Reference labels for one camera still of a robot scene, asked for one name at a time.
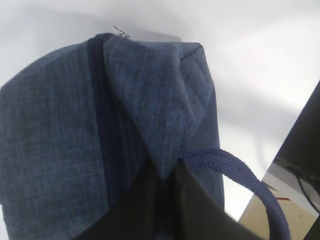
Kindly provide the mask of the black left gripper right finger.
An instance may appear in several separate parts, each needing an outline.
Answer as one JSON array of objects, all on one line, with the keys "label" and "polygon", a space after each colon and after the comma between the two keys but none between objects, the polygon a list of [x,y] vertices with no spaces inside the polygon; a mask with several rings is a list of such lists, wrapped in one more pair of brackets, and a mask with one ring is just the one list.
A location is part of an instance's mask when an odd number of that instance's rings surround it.
[{"label": "black left gripper right finger", "polygon": [[229,217],[200,187],[179,159],[174,172],[177,240],[260,240]]}]

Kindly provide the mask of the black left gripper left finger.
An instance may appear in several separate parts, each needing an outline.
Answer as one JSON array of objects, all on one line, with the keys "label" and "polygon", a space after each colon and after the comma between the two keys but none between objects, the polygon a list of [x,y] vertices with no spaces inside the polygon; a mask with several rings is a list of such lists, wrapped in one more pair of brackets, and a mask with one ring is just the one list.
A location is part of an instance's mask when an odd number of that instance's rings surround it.
[{"label": "black left gripper left finger", "polygon": [[175,240],[174,187],[162,185],[147,159],[131,187],[79,240]]}]

